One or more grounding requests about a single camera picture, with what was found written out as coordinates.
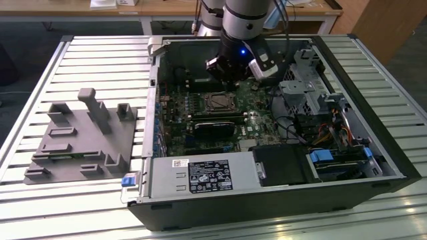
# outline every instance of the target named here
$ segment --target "warning label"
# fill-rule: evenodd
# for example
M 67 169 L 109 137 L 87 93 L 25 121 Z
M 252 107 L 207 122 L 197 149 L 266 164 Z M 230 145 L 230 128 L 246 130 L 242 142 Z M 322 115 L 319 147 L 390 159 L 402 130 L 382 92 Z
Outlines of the warning label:
M 228 160 L 189 162 L 188 180 L 192 194 L 232 190 Z

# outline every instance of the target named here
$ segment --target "metal bracket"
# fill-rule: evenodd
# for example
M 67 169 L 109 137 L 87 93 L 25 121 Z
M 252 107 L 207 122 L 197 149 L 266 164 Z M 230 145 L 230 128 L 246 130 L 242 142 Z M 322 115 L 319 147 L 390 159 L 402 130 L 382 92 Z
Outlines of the metal bracket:
M 282 81 L 279 86 L 283 94 L 306 94 L 307 92 L 315 91 L 315 87 L 310 82 L 298 80 Z
M 147 49 L 148 49 L 148 55 L 151 57 L 159 55 L 164 51 L 163 36 L 152 36 L 148 39 Z

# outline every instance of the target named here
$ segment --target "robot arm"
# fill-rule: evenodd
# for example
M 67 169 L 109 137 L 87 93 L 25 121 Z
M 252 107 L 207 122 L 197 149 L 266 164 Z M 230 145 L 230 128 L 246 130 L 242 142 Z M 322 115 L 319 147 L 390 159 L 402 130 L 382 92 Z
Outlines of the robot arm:
M 262 80 L 278 72 L 283 57 L 262 36 L 271 1 L 225 0 L 217 56 L 207 61 L 209 74 L 231 85 L 251 75 Z

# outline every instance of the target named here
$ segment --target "aluminum extrusion table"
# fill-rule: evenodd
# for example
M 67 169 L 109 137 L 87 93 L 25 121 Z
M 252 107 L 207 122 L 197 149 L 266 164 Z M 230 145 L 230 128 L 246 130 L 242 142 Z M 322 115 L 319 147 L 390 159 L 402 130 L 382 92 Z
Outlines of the aluminum extrusion table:
M 323 36 L 419 173 L 427 176 L 427 115 L 363 44 Z M 354 209 L 191 228 L 148 231 L 121 202 L 120 179 L 23 184 L 52 102 L 83 109 L 80 88 L 95 88 L 107 107 L 137 107 L 131 171 L 141 168 L 148 36 L 64 37 L 0 150 L 0 239 L 399 239 L 427 234 L 427 178 Z

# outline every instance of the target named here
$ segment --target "blue plastic tab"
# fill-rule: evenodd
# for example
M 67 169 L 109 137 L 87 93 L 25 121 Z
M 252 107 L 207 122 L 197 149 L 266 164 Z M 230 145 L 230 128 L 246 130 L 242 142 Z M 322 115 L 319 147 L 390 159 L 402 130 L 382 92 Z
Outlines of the blue plastic tab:
M 374 156 L 371 149 L 368 147 L 363 148 L 363 152 L 364 152 L 367 158 L 371 158 Z
M 136 185 L 136 176 L 124 176 L 121 178 L 121 187 L 133 187 Z
M 312 161 L 314 163 L 319 161 L 315 152 L 310 153 L 310 158 L 311 158 L 311 161 Z
M 310 154 L 311 161 L 315 163 L 318 161 L 332 161 L 334 157 L 330 150 L 315 150 Z

